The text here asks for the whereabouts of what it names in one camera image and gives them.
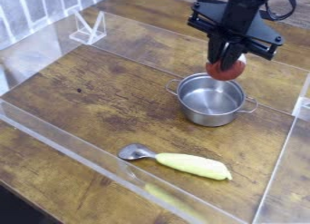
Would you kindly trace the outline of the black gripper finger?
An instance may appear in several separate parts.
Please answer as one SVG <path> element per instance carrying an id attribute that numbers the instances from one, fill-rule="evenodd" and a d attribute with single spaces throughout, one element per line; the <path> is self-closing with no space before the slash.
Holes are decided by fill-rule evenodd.
<path id="1" fill-rule="evenodd" d="M 223 71 L 230 70 L 235 63 L 246 63 L 243 50 L 244 46 L 240 43 L 226 43 L 220 55 L 220 69 Z"/>
<path id="2" fill-rule="evenodd" d="M 224 54 L 224 50 L 226 50 L 226 40 L 215 35 L 215 34 L 210 34 L 210 41 L 208 41 L 208 61 L 210 63 L 216 63 L 223 54 Z"/>

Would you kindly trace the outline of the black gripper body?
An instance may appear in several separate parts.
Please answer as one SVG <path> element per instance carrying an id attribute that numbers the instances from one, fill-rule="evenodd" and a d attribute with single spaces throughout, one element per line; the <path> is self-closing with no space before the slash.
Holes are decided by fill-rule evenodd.
<path id="1" fill-rule="evenodd" d="M 222 5 L 196 1 L 187 24 L 204 32 L 207 37 L 215 34 L 227 43 L 240 43 L 244 54 L 252 53 L 271 60 L 283 45 L 283 38 L 260 16 L 260 10 L 269 9 L 267 1 L 227 0 Z"/>

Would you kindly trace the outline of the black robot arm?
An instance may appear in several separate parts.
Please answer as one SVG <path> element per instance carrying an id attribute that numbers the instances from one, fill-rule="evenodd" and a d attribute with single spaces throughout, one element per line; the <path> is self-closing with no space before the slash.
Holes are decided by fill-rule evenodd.
<path id="1" fill-rule="evenodd" d="M 271 60 L 283 45 L 279 33 L 265 23 L 259 8 L 267 0 L 196 0 L 187 24 L 207 34 L 210 63 L 231 69 L 242 54 Z"/>

